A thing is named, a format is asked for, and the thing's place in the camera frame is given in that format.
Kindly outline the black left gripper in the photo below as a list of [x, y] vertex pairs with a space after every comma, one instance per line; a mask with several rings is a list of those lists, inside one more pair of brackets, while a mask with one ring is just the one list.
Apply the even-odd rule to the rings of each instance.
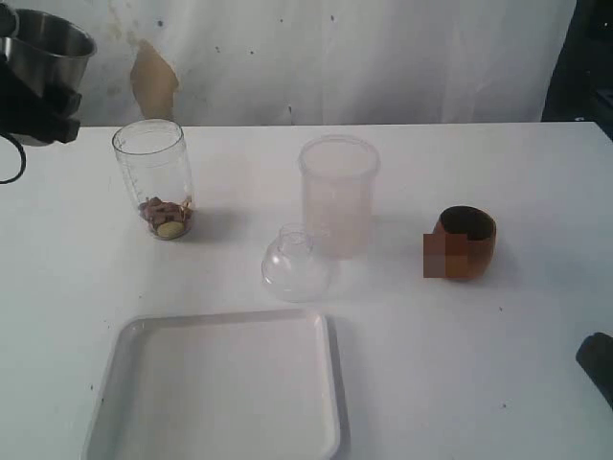
[[62, 84], [48, 84], [43, 96], [18, 78], [1, 59], [1, 130], [27, 135], [43, 143], [70, 143], [79, 132], [74, 117], [81, 94]]

